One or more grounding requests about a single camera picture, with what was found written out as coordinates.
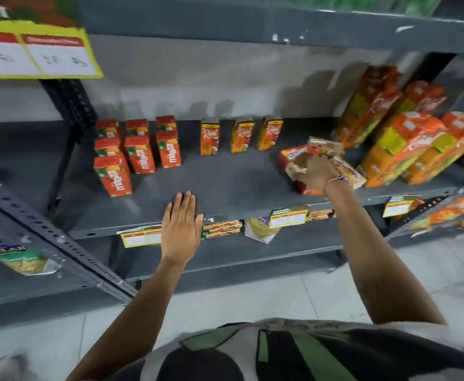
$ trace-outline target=person's left hand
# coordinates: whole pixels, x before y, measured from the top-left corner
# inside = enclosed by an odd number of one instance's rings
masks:
[[[203,214],[195,218],[195,195],[179,192],[165,209],[161,223],[161,259],[185,266],[200,244]]]

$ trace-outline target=hand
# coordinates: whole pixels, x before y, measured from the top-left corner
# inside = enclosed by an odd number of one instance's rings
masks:
[[[306,183],[309,188],[314,188],[323,192],[324,185],[330,179],[337,178],[340,173],[332,165],[329,158],[325,155],[305,154],[302,160],[307,167],[305,173],[294,174],[294,179]]]
[[[200,244],[203,214],[195,218],[195,195],[179,192],[165,209],[161,223],[161,260],[185,266]]]

